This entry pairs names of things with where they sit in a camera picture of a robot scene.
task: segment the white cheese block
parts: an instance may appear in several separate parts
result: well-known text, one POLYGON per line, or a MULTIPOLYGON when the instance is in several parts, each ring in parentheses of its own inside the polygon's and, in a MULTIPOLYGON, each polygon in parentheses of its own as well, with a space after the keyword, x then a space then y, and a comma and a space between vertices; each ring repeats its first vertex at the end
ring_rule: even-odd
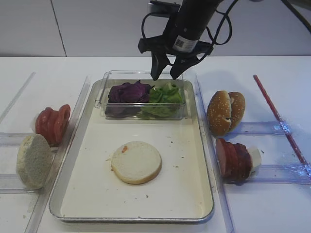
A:
POLYGON ((258 148, 250 147, 247 149, 252 158, 252 170, 251 173, 257 171, 261 165, 261 154, 258 148))

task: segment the sliced meat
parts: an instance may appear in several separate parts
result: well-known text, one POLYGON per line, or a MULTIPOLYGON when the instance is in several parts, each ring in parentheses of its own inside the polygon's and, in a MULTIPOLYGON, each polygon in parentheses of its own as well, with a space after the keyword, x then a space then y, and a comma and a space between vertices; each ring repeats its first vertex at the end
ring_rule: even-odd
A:
POLYGON ((226 142, 227 156, 230 157, 231 161, 231 174, 228 177, 229 180, 236 180, 239 175, 239 159, 235 147, 232 143, 226 142))
POLYGON ((216 154, 222 177, 229 177, 231 175, 231 160, 228 156, 226 141, 223 138, 216 139, 216 154))
POLYGON ((237 143, 234 145, 239 160, 241 161, 241 172, 240 175, 238 176, 239 181, 244 181, 248 178, 250 171, 252 169, 252 159, 250 154, 247 151, 247 148, 245 145, 237 143))

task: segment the baking sheet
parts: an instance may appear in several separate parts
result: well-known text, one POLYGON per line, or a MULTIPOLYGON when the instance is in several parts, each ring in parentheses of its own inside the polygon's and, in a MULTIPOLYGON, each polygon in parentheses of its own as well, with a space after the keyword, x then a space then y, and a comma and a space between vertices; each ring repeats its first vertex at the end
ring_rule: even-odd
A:
POLYGON ((54 186, 50 212, 63 221, 207 220, 213 197, 194 92, 191 83, 185 84, 187 115, 181 121, 107 120, 94 107, 96 97, 91 94, 54 186), (152 144, 163 160, 159 175, 142 185, 121 182, 110 167, 114 150, 133 140, 152 144))

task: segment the top bun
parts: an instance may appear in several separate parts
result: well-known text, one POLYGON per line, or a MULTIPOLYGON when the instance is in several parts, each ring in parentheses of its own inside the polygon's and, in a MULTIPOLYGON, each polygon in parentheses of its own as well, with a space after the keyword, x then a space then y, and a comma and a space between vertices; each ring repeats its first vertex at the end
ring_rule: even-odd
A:
POLYGON ((217 91, 207 108, 209 129, 213 135, 225 135, 231 125, 231 102, 226 91, 217 91))
POLYGON ((214 136, 234 130, 243 118, 245 99, 239 92, 217 91, 209 102, 207 117, 214 136))
POLYGON ((240 92, 229 92, 231 102, 231 125, 229 132, 241 122, 245 111, 245 98, 240 92))

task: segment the bread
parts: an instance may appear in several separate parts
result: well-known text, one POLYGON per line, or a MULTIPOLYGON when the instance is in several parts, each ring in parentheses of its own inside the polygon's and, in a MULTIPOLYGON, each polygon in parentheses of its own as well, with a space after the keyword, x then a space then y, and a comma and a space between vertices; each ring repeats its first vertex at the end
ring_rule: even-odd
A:
POLYGON ((207 108, 209 129, 213 135, 225 135, 231 125, 231 102, 228 92, 217 91, 207 108))
POLYGON ((239 92, 217 91, 207 107, 209 129, 214 136, 234 130, 243 118, 245 99, 239 92))
POLYGON ((111 158, 111 167, 125 183, 141 184, 155 178, 161 168, 160 153, 152 145, 132 141, 119 147, 111 158))
POLYGON ((40 134, 24 138, 17 154, 16 171, 29 189, 40 189, 52 165, 52 151, 40 134))
POLYGON ((245 98, 240 92, 229 92, 231 102, 231 125, 229 132, 241 122, 245 111, 245 98))

